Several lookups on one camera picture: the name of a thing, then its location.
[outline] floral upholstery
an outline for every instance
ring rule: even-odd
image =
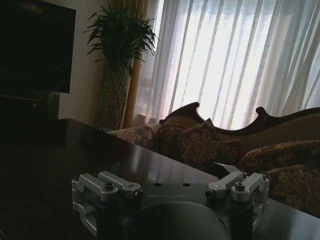
[[[176,141],[179,160],[202,171],[212,162],[234,164],[242,146],[238,140],[222,142],[210,119],[179,133]]]
[[[303,165],[265,172],[270,198],[320,218],[320,173]]]
[[[320,140],[290,141],[251,150],[239,161],[238,167],[248,174],[297,164],[319,169],[319,159]]]
[[[265,173],[269,196],[320,217],[320,140],[291,141],[248,152],[237,167],[249,174]]]
[[[178,160],[177,136],[186,130],[187,127],[178,124],[164,124],[157,131],[158,152],[168,158]]]
[[[157,136],[149,126],[136,126],[107,133],[143,148],[156,150]]]

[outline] green leafy plant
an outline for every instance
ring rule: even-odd
[[[133,61],[141,60],[143,52],[154,55],[156,35],[151,21],[138,15],[134,5],[105,9],[92,14],[94,19],[86,32],[90,32],[88,45],[93,51],[102,51],[106,76],[102,83],[97,112],[97,127],[118,129],[127,100],[127,76],[133,73]]]

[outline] white wall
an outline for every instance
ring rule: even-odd
[[[104,77],[103,58],[99,52],[87,55],[89,33],[84,33],[88,18],[107,0],[43,0],[76,10],[70,93],[60,94],[59,119],[72,118],[93,125],[96,117],[99,88]]]

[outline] silver metal bracket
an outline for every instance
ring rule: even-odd
[[[208,199],[212,200],[223,199],[226,197],[226,194],[230,188],[236,182],[242,182],[243,179],[244,174],[241,171],[233,171],[219,181],[209,183],[205,195]]]
[[[254,201],[252,231],[258,226],[263,212],[268,206],[269,180],[265,175],[233,171],[217,182],[208,184],[205,195],[210,200],[223,199],[231,191],[232,200],[238,203]]]
[[[143,191],[140,184],[128,182],[107,171],[100,172],[97,177],[84,173],[71,181],[73,209],[80,213],[85,227],[97,237],[97,221],[94,215],[93,200],[100,199],[110,203],[118,198],[118,192],[127,199],[140,199]]]

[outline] dark wooden table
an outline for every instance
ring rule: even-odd
[[[72,119],[0,129],[0,230],[9,240],[95,239],[72,209],[71,179],[81,173],[112,169],[139,183],[217,180]],[[318,240],[318,226],[318,218],[271,200],[253,236]]]

